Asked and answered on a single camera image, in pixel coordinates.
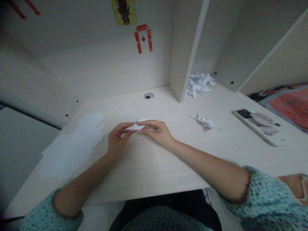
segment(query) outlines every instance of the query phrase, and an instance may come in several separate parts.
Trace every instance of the sleeve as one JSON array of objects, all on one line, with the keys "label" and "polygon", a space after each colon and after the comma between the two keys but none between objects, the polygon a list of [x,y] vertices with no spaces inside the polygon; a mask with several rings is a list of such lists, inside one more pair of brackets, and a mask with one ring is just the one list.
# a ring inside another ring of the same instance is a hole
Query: sleeve
[{"label": "sleeve", "polygon": [[282,181],[259,170],[252,172],[247,199],[243,204],[224,204],[241,218],[245,230],[308,230],[308,207],[297,202],[289,187]]},{"label": "sleeve", "polygon": [[65,218],[55,210],[53,198],[58,190],[54,190],[38,206],[31,210],[22,221],[21,231],[73,231],[79,228],[83,219],[83,212],[81,210],[75,218]]}]

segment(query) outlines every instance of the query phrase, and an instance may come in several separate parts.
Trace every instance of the white paper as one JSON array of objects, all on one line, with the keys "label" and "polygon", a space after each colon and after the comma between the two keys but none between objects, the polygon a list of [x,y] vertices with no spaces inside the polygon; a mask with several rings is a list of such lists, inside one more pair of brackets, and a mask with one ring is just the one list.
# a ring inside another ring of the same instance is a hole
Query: white paper
[{"label": "white paper", "polygon": [[[147,121],[147,120],[151,120],[151,119],[141,119],[138,122],[143,122],[143,121]],[[141,130],[145,127],[145,125],[137,125],[137,123],[135,123],[133,126],[130,126],[128,128],[126,128],[125,130]]]},{"label": "white paper", "polygon": [[215,124],[212,118],[210,119],[205,119],[202,118],[199,114],[196,115],[197,117],[197,121],[199,121],[199,123],[201,123],[204,127],[206,128],[210,128],[213,130],[213,132],[217,132],[219,130],[221,130],[221,128],[218,128]]},{"label": "white paper", "polygon": [[197,73],[196,75],[190,75],[185,96],[191,96],[196,98],[197,94],[212,91],[211,86],[215,86],[215,79],[209,74]]},{"label": "white paper", "polygon": [[93,153],[92,148],[103,141],[101,129],[105,116],[86,115],[73,133],[61,134],[43,152],[39,171],[41,179],[58,177],[61,181],[71,176]]}]

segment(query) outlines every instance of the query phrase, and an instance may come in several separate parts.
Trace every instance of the wall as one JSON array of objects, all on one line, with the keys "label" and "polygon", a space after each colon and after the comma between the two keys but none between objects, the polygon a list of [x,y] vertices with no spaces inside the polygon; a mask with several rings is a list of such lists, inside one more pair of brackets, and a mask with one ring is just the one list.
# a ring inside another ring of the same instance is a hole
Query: wall
[{"label": "wall", "polygon": [[308,0],[247,0],[214,68],[217,80],[240,90],[307,7]]},{"label": "wall", "polygon": [[[169,84],[173,0],[135,0],[137,24],[119,27],[110,0],[14,1],[27,19],[6,10],[1,26],[83,101]],[[147,24],[138,53],[134,32]]]},{"label": "wall", "polygon": [[82,103],[3,30],[0,82],[1,102],[57,127],[69,124]]},{"label": "wall", "polygon": [[191,74],[210,73],[223,51],[245,0],[210,1]]},{"label": "wall", "polygon": [[302,21],[243,86],[242,93],[308,81],[308,10],[306,12]]}]

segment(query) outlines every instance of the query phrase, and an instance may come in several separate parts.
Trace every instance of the poster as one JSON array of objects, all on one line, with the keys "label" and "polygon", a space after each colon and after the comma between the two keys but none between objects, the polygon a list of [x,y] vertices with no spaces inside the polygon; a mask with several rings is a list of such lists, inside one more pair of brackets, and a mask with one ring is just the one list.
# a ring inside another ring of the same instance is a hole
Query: poster
[{"label": "poster", "polygon": [[118,26],[136,24],[136,11],[134,0],[110,0],[113,13]]}]

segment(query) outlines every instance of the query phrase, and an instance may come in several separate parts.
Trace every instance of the desk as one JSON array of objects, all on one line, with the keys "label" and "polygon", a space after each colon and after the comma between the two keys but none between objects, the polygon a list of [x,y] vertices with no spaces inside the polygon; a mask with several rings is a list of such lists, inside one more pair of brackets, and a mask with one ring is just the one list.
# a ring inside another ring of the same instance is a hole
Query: desk
[{"label": "desk", "polygon": [[[154,98],[144,99],[147,92],[152,92]],[[242,108],[268,114],[288,130],[296,144],[279,148],[268,145],[231,114],[232,110]],[[102,130],[104,141],[93,149],[89,161],[63,182],[56,178],[40,180],[39,163],[7,208],[6,218],[26,215],[55,188],[68,183],[104,155],[108,133],[118,123],[140,118],[165,121],[177,140],[240,165],[251,165],[271,176],[307,171],[308,136],[245,95],[220,84],[196,99],[185,98],[183,104],[177,102],[169,86],[85,102],[60,134],[74,131],[80,119],[95,112],[106,116]],[[204,131],[193,119],[197,113],[213,118],[222,131]],[[175,155],[150,138],[134,134],[123,158],[104,177],[85,206],[205,187],[209,187],[208,183]]]}]

